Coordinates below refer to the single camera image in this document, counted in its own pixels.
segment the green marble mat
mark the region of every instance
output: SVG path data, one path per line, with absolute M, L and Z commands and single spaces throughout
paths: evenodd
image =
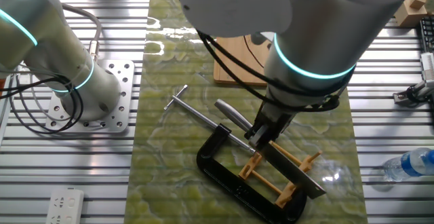
M 178 0 L 151 0 L 150 5 L 125 223 L 264 223 L 197 169 L 196 152 L 212 131 L 179 105 L 163 110 L 170 96 L 188 84 L 185 102 L 243 138 L 214 102 L 223 99 L 252 122 L 260 101 L 245 90 L 214 83 L 214 60 Z M 367 223 L 346 92 L 333 112 L 297 115 L 277 143 L 300 159 L 323 151 L 309 175 L 328 193 L 308 200 L 298 223 Z M 250 156 L 227 146 L 218 160 L 237 174 Z M 288 182 L 265 162 L 257 170 L 280 189 Z M 248 183 L 271 201 L 277 198 L 255 179 Z

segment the black c-clamp frame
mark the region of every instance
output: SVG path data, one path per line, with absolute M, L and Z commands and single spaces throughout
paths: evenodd
M 197 152 L 197 166 L 207 177 L 226 189 L 234 198 L 255 212 L 270 224 L 293 224 L 300 218 L 307 201 L 307 195 L 302 190 L 296 190 L 292 200 L 283 208 L 274 205 L 243 179 L 234 175 L 218 163 L 213 156 L 227 141 L 231 133 L 227 127 L 220 124 L 205 144 Z

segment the power outlet strip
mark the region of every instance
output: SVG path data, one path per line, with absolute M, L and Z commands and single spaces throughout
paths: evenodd
M 45 224 L 80 224 L 83 198 L 82 190 L 54 190 Z

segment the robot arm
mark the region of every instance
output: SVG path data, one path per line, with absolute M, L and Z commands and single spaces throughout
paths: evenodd
M 110 72 L 93 60 L 66 23 L 59 0 L 0 0 L 0 75 L 22 61 L 32 71 L 61 74 L 83 99 L 83 121 L 109 114 L 120 97 L 120 85 Z M 50 75 L 35 72 L 38 79 Z M 47 83 L 69 114 L 72 96 L 64 85 Z
M 299 172 L 269 141 L 277 139 L 297 113 L 337 107 L 338 96 L 332 94 L 345 89 L 356 62 L 402 1 L 180 0 L 185 16 L 202 33 L 276 33 L 264 74 L 286 89 L 268 84 L 268 102 L 262 103 L 245 137 L 293 183 L 307 176 L 295 176 Z M 324 194 L 312 184 L 305 190 L 311 198 Z

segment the bottle label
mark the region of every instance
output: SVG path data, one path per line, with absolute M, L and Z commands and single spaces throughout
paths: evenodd
M 401 166 L 402 169 L 410 176 L 423 176 L 421 173 L 415 171 L 410 163 L 410 153 L 407 152 L 401 157 Z

